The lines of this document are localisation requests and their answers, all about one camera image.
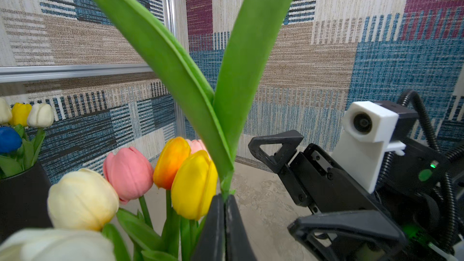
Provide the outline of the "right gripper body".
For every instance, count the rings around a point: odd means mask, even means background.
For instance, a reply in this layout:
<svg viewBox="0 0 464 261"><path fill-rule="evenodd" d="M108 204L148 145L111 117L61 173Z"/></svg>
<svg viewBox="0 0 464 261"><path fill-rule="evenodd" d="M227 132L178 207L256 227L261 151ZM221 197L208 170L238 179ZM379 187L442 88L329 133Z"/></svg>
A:
<svg viewBox="0 0 464 261"><path fill-rule="evenodd" d="M293 202L313 213L387 210L320 146L310 144L278 172Z"/></svg>

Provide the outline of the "yellow tulip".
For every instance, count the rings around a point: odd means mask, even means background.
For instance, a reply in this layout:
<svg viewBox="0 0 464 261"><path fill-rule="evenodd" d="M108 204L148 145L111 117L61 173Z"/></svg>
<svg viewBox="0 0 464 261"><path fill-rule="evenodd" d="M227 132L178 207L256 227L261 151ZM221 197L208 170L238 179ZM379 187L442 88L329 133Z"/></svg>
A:
<svg viewBox="0 0 464 261"><path fill-rule="evenodd" d="M172 205L180 216L181 256L188 261L195 247L198 221L216 194L218 172L206 151L190 155L178 170L171 189Z"/></svg>
<svg viewBox="0 0 464 261"><path fill-rule="evenodd" d="M12 126L21 125L27 127L27 119L32 110L30 104L16 103L12 108L12 119L9 121L9 124Z"/></svg>

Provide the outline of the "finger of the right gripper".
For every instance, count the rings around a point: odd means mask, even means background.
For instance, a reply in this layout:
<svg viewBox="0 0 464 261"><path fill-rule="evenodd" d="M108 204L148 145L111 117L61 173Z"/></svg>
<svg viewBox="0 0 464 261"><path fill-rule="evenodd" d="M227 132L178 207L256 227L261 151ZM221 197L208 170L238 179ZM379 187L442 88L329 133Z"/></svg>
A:
<svg viewBox="0 0 464 261"><path fill-rule="evenodd" d="M376 210L340 211L297 218L290 235L319 261L354 261L364 245L383 253L379 261L394 259L406 246L404 232Z"/></svg>
<svg viewBox="0 0 464 261"><path fill-rule="evenodd" d="M297 153L298 145L304 136L296 130L290 130L280 134L253 137L248 148L253 157L266 165L273 173L279 174L285 164ZM267 154L262 146L281 145L272 155Z"/></svg>

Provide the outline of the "blue tulip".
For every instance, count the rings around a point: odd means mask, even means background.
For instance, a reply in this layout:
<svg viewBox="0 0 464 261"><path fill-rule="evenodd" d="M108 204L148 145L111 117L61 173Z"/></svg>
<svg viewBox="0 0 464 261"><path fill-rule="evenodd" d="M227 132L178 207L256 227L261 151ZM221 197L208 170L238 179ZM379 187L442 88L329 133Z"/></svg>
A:
<svg viewBox="0 0 464 261"><path fill-rule="evenodd" d="M1 178L22 172L15 153L22 146L22 138L11 127L1 126Z"/></svg>

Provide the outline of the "black cylindrical vase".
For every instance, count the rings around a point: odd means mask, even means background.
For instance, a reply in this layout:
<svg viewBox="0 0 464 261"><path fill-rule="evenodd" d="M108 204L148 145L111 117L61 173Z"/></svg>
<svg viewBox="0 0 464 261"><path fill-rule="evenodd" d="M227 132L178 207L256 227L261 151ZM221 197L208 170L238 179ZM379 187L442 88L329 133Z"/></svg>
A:
<svg viewBox="0 0 464 261"><path fill-rule="evenodd" d="M52 228L47 210L50 187L40 163L1 180L1 242L23 228Z"/></svg>

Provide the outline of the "deep pink tulip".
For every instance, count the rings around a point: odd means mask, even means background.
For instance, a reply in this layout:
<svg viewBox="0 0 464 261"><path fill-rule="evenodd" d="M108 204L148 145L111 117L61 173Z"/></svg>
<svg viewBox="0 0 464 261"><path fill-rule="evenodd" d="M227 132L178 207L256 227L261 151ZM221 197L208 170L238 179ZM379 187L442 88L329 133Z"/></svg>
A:
<svg viewBox="0 0 464 261"><path fill-rule="evenodd" d="M144 195L153 186L153 167L148 159L134 147L124 147L109 153L103 162L103 174L112 185L122 204L139 200L145 223L152 221Z"/></svg>

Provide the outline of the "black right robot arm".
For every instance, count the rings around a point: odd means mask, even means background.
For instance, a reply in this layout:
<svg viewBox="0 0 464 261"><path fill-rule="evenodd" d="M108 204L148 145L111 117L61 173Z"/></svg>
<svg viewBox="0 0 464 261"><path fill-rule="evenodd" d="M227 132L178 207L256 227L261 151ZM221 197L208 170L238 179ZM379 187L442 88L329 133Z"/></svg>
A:
<svg viewBox="0 0 464 261"><path fill-rule="evenodd" d="M353 102L342 127L330 153L296 130L249 142L311 211L290 235L320 261L461 261L464 148L440 151L419 94Z"/></svg>

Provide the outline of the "cream white tulip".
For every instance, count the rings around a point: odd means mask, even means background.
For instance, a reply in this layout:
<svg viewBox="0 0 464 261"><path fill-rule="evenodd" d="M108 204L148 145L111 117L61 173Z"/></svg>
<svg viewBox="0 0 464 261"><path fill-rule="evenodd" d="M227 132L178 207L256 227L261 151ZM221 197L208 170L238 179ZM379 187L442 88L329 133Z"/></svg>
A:
<svg viewBox="0 0 464 261"><path fill-rule="evenodd" d="M47 103L36 103L32 106L31 112L27 118L29 127L37 128L37 134L33 140L34 156L32 165L37 162L43 141L45 139L45 128L54 123L54 109Z"/></svg>

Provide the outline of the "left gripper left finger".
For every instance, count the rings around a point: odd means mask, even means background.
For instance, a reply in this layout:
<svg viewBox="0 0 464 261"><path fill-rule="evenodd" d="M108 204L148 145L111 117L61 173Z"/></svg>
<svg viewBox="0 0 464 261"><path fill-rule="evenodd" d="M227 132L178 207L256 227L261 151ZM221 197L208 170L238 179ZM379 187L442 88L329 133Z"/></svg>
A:
<svg viewBox="0 0 464 261"><path fill-rule="evenodd" d="M222 195L213 197L191 261L221 261L224 256L225 213Z"/></svg>

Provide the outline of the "light pink tulip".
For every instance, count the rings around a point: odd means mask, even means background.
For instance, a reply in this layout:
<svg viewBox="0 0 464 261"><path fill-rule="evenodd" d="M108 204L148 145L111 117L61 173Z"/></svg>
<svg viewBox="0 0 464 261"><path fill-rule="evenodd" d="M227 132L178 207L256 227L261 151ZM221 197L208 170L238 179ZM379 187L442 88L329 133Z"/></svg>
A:
<svg viewBox="0 0 464 261"><path fill-rule="evenodd" d="M207 151L202 140L187 140L188 145L190 146L191 154L195 154L198 151Z"/></svg>

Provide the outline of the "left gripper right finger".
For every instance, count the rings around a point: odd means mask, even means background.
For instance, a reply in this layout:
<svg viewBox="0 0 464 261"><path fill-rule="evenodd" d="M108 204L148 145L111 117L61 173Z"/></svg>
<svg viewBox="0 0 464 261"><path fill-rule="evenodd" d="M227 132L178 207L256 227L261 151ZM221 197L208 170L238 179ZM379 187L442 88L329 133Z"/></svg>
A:
<svg viewBox="0 0 464 261"><path fill-rule="evenodd" d="M225 202L225 259L257 261L234 195L229 195Z"/></svg>

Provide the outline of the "orange tulip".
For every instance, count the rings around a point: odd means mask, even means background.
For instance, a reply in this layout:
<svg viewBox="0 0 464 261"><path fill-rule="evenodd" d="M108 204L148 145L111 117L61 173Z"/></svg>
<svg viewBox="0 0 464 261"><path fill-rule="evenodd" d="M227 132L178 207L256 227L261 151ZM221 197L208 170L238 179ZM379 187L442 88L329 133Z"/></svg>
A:
<svg viewBox="0 0 464 261"><path fill-rule="evenodd" d="M166 192L166 221L162 238L166 252L178 260L180 219L172 208L171 188L175 176L185 159L190 155L190 146L182 137L169 140L164 146L153 173L153 183Z"/></svg>

